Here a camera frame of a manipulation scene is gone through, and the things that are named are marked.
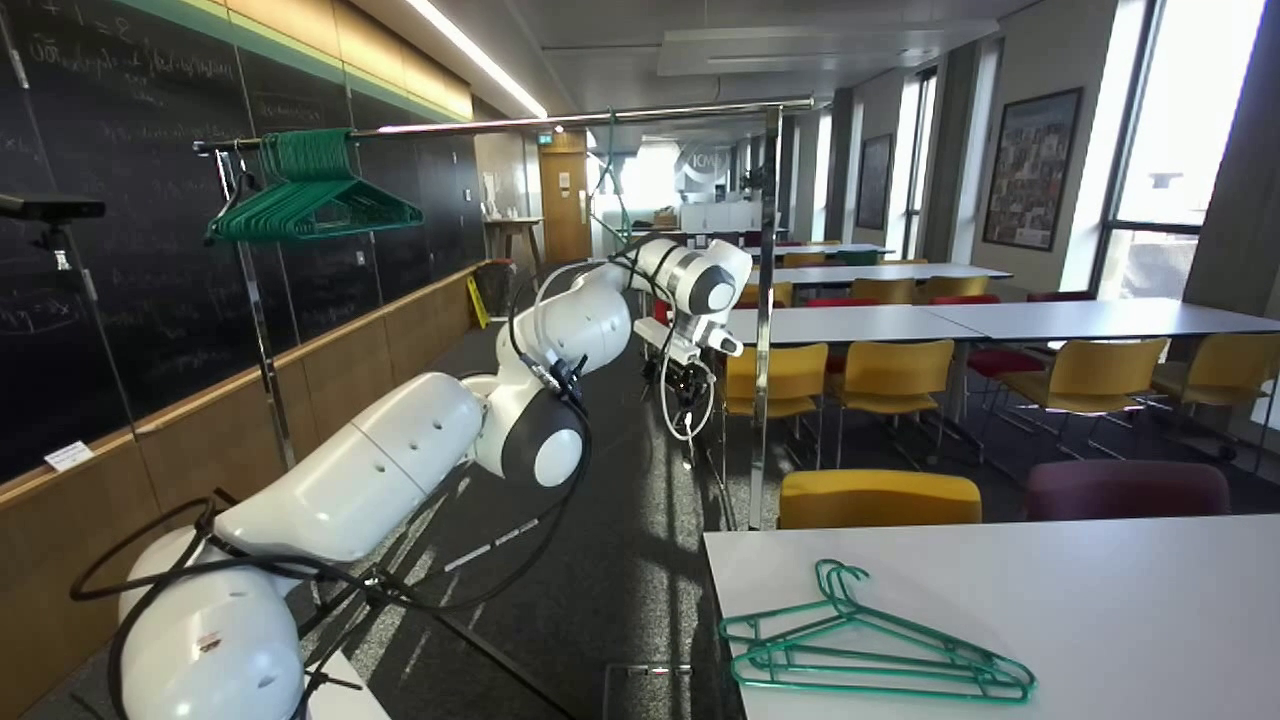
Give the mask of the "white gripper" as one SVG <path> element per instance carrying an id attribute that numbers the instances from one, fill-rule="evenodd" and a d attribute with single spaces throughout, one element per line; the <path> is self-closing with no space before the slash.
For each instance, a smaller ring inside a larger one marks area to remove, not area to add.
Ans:
<path id="1" fill-rule="evenodd" d="M 745 340 L 717 316 L 635 320 L 635 337 L 666 361 L 701 361 L 704 354 L 740 358 Z"/>

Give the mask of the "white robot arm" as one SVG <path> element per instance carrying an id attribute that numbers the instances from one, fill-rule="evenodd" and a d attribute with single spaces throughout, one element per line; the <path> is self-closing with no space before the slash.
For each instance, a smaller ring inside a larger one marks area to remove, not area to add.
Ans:
<path id="1" fill-rule="evenodd" d="M 750 257 L 646 239 L 584 267 L 494 332 L 494 369 L 418 371 L 356 414 L 268 487 L 145 550 L 121 599 L 126 720 L 313 720 L 322 670 L 286 591 L 370 562 L 462 466 L 554 487 L 588 453 L 574 381 L 646 340 L 677 363 L 733 358 Z"/>

